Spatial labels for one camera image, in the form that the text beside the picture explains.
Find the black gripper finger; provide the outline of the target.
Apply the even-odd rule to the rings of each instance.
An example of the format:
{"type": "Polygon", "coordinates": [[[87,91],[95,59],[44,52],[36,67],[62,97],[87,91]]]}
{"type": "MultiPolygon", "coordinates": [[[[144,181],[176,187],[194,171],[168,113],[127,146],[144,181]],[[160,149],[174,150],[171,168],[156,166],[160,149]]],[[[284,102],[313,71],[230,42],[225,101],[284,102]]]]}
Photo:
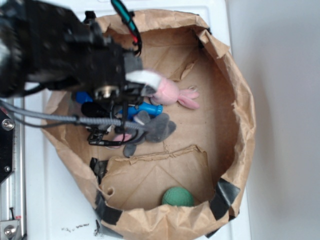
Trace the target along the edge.
{"type": "Polygon", "coordinates": [[[100,104],[98,102],[85,102],[81,105],[81,112],[86,117],[108,118],[112,116],[109,104],[100,104]]]}

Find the grey padded gripper finger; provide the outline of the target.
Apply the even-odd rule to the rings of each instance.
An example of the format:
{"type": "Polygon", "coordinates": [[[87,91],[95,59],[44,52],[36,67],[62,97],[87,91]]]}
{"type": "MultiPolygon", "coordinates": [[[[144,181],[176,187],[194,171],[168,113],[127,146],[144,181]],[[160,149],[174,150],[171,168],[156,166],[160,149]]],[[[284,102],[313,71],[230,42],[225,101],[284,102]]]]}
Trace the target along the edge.
{"type": "Polygon", "coordinates": [[[124,54],[125,79],[132,84],[142,85],[141,96],[153,95],[158,91],[162,76],[152,69],[143,69],[140,57],[134,53],[124,54]]]}

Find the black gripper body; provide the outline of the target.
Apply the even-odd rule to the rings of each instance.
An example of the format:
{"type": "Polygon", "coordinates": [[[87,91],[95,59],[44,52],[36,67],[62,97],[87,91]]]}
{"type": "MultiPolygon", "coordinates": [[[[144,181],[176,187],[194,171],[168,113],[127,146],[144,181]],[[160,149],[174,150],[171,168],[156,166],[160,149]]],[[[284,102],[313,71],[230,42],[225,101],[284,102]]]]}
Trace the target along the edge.
{"type": "Polygon", "coordinates": [[[77,82],[72,88],[73,100],[76,92],[87,92],[94,102],[112,107],[142,104],[142,85],[125,79],[124,54],[136,56],[132,49],[125,49],[112,39],[102,45],[78,47],[72,75],[77,82]]]}

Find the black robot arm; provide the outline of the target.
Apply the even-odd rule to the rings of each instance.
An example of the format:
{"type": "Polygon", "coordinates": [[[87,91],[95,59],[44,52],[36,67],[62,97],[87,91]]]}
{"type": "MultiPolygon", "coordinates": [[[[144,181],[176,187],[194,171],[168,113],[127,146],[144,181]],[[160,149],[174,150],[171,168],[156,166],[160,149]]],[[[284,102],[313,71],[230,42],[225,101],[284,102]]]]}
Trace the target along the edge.
{"type": "Polygon", "coordinates": [[[133,13],[118,0],[112,5],[132,34],[134,49],[104,35],[92,11],[81,21],[70,9],[39,0],[4,3],[0,96],[68,91],[85,116],[108,117],[156,93],[161,76],[143,68],[142,39],[133,13]]]}

